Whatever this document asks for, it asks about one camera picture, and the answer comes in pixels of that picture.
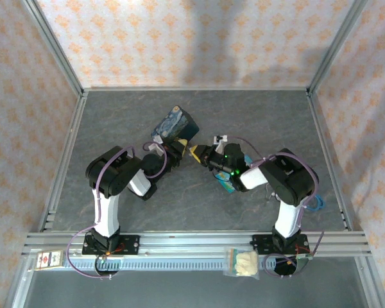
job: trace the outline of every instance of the orange patterned wallpaper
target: orange patterned wallpaper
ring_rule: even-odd
[[[76,97],[20,0],[0,0],[0,307],[41,217]]]
[[[342,190],[385,287],[385,0],[369,0],[318,91]]]
[[[306,87],[353,0],[38,0],[84,87]]]

